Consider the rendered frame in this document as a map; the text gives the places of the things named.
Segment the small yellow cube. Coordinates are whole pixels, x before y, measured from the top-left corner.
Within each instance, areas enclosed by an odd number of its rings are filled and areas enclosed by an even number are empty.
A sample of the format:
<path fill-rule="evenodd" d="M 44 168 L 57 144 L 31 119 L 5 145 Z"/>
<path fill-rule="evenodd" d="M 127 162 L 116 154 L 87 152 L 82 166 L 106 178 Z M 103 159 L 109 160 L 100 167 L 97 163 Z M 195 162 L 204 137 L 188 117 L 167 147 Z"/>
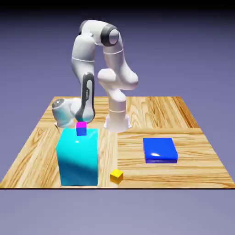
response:
<path fill-rule="evenodd" d="M 110 181 L 111 182 L 113 182 L 115 184 L 119 184 L 122 180 L 123 180 L 123 171 L 121 171 L 119 169 L 114 169 L 110 173 Z"/>

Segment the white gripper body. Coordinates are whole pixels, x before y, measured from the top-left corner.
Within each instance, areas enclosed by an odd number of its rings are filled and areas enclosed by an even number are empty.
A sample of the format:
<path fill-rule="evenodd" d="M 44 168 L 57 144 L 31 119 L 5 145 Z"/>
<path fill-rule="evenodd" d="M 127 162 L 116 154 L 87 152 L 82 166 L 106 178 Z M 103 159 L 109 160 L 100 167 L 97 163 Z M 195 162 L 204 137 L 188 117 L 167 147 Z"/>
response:
<path fill-rule="evenodd" d="M 54 123 L 54 125 L 58 128 L 58 129 L 73 129 L 75 128 L 75 124 L 64 124 L 64 125 L 58 125 L 57 122 Z"/>

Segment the large cyan box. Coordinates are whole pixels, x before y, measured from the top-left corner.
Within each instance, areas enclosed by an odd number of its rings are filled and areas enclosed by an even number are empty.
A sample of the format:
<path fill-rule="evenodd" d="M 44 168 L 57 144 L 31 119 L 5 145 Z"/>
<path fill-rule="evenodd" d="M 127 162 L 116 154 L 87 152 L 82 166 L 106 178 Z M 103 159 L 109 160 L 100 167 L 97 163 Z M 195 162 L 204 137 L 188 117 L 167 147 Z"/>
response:
<path fill-rule="evenodd" d="M 56 155 L 62 186 L 98 185 L 98 129 L 87 129 L 86 136 L 64 129 Z"/>

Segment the large blue box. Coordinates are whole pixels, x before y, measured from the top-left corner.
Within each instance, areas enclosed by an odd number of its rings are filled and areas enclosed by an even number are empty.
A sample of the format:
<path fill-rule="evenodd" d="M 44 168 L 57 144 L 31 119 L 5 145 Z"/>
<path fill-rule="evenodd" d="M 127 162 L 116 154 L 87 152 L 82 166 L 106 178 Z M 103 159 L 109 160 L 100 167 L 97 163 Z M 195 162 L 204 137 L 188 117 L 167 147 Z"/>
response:
<path fill-rule="evenodd" d="M 146 163 L 177 163 L 178 153 L 172 138 L 144 138 Z"/>

